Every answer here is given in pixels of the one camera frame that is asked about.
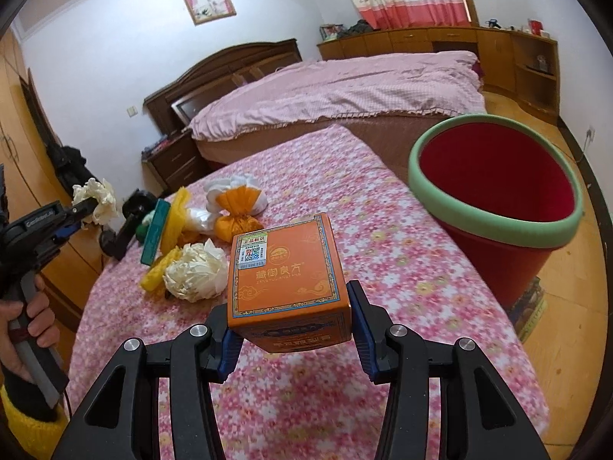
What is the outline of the white paper flower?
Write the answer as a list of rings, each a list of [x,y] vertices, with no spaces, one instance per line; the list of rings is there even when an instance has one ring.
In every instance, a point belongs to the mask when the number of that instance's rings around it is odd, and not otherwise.
[[[114,189],[105,179],[98,181],[90,177],[84,185],[73,186],[73,205],[79,205],[89,198],[93,198],[97,204],[92,214],[83,219],[85,223],[107,225],[120,216]]]

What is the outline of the orange cardboard box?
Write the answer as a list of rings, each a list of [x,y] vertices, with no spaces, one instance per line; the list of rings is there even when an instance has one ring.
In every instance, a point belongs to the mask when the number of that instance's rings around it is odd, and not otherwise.
[[[228,325],[268,353],[317,350],[351,339],[351,306],[330,219],[233,239]]]

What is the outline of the orange candy pouch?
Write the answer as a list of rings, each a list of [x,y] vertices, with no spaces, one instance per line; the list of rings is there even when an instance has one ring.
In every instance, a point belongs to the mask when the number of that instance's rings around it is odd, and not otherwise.
[[[231,243],[233,237],[263,230],[261,222],[251,215],[261,191],[242,185],[222,191],[215,197],[215,202],[226,215],[218,217],[214,223],[214,235]]]

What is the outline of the black hanging clothes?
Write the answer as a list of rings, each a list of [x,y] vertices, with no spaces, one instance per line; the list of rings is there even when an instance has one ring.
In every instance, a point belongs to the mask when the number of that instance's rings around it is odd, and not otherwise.
[[[73,197],[76,185],[84,186],[90,179],[95,178],[86,167],[86,159],[78,148],[51,143],[47,146],[46,152],[58,182],[70,197]]]

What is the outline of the wooden wardrobe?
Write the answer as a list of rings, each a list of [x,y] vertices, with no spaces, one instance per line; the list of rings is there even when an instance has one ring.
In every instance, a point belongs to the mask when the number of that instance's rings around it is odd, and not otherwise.
[[[1,38],[1,163],[12,220],[50,202],[68,205],[72,200],[57,180],[36,130],[22,89],[26,80],[20,44],[13,31],[7,30]],[[73,331],[104,267],[98,236],[99,230],[92,225],[79,230],[41,272],[58,320]]]

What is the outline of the teal flat box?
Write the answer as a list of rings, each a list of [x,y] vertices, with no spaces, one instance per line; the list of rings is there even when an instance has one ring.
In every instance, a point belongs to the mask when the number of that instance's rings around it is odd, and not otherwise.
[[[169,209],[170,203],[164,199],[159,199],[156,203],[154,215],[143,242],[143,251],[140,257],[140,262],[143,265],[152,266],[156,259]]]

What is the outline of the yellow honeycomb paper piece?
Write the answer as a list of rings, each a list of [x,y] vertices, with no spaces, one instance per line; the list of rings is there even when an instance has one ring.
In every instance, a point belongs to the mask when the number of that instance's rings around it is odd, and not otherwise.
[[[168,253],[165,253],[165,255],[156,259],[150,270],[146,272],[143,279],[140,280],[140,287],[142,287],[146,293],[162,295],[166,290],[164,273],[172,263],[181,258],[181,255],[182,249],[176,246]]]

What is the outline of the dark wooden nightstand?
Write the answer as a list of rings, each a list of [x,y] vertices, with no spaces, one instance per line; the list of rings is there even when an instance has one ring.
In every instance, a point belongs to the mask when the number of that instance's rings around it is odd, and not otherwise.
[[[153,173],[166,194],[187,187],[211,173],[190,129],[165,136],[144,149],[141,162]]]

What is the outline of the book under bin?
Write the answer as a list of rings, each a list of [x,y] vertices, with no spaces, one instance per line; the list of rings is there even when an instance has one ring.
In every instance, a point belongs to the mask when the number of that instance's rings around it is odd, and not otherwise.
[[[525,343],[546,310],[546,298],[540,278],[534,277],[530,287],[509,309],[505,309],[518,339]]]

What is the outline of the white crumpled wrapper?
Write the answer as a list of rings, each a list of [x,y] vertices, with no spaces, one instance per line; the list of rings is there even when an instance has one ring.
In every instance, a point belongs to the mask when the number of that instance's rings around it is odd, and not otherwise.
[[[251,174],[235,174],[204,184],[204,209],[188,208],[185,232],[229,243],[233,237],[263,228],[258,216],[268,207],[268,198]]]

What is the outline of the dark wooden headboard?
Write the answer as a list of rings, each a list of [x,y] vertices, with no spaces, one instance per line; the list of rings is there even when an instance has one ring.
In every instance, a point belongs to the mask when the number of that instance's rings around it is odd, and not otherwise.
[[[233,90],[301,60],[294,38],[225,48],[146,97],[143,106],[161,133],[171,135],[187,127],[200,110]]]

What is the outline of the red bin green rim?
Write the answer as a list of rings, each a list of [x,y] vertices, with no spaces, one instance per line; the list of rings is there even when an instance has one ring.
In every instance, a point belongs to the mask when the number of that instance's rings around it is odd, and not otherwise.
[[[408,186],[505,309],[572,241],[584,211],[581,185],[558,148],[492,114],[426,131],[409,155]]]

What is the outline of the bed with pink quilt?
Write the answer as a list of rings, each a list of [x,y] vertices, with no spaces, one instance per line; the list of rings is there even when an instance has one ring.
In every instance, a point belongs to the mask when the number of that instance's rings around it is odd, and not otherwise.
[[[474,53],[392,53],[291,64],[213,101],[189,127],[202,155],[222,164],[333,123],[400,164],[439,120],[484,111]]]

